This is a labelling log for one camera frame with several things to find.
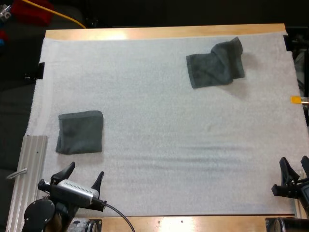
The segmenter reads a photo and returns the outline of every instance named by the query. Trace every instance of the black cable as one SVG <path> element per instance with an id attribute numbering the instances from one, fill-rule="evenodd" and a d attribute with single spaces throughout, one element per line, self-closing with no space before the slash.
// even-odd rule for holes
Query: black cable
<path id="1" fill-rule="evenodd" d="M 127 224 L 130 226 L 132 232 L 135 232 L 131 222 L 129 221 L 129 219 L 126 218 L 125 215 L 123 215 L 123 213 L 121 213 L 118 209 L 116 209 L 115 207 L 109 205 L 106 203 L 106 201 L 102 201 L 100 199 L 95 199 L 93 198 L 92 199 L 92 207 L 89 207 L 88 209 L 94 209 L 94 210 L 98 210 L 98 211 L 101 211 L 103 212 L 104 210 L 104 206 L 112 209 L 113 211 L 115 211 L 117 214 L 119 214 L 126 222 Z"/>
<path id="2" fill-rule="evenodd" d="M 116 209 L 115 207 L 113 207 L 113 206 L 111 206 L 111 205 L 109 205 L 109 204 L 107 204 L 107 203 L 105 203 L 105 206 L 108 207 L 108 208 L 110 208 L 110 209 L 112 209 L 112 210 L 115 211 L 117 214 L 119 214 L 119 215 L 127 222 L 127 224 L 131 227 L 132 232 L 135 232 L 135 230 L 134 230 L 134 228 L 133 228 L 131 222 L 129 221 L 129 219 L 126 218 L 125 215 L 123 215 L 118 209 Z"/>

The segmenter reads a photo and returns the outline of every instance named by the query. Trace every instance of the white towel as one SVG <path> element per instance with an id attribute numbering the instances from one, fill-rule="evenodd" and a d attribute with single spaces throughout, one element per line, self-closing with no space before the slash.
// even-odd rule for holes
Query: white towel
<path id="1" fill-rule="evenodd" d="M 45 39 L 27 134 L 49 137 L 43 178 L 70 162 L 70 177 L 127 216 L 289 214 L 274 197 L 279 160 L 300 169 L 309 151 L 292 55 L 283 33 L 239 36 L 246 77 L 192 89 L 186 56 L 235 36 L 131 41 Z M 103 152 L 55 152 L 58 115 L 104 114 Z M 100 216 L 95 211 L 82 214 Z M 115 216 L 111 210 L 103 213 Z"/>

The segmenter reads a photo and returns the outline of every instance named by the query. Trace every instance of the crumpled gray towel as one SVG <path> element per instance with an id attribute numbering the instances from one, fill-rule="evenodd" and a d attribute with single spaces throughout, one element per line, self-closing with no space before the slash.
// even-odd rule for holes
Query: crumpled gray towel
<path id="1" fill-rule="evenodd" d="M 192 88 L 227 85 L 233 79 L 243 78 L 241 63 L 242 45 L 238 37 L 218 43 L 209 54 L 187 56 Z"/>
<path id="2" fill-rule="evenodd" d="M 70 155 L 102 151 L 101 111 L 59 115 L 59 127 L 56 152 Z"/>

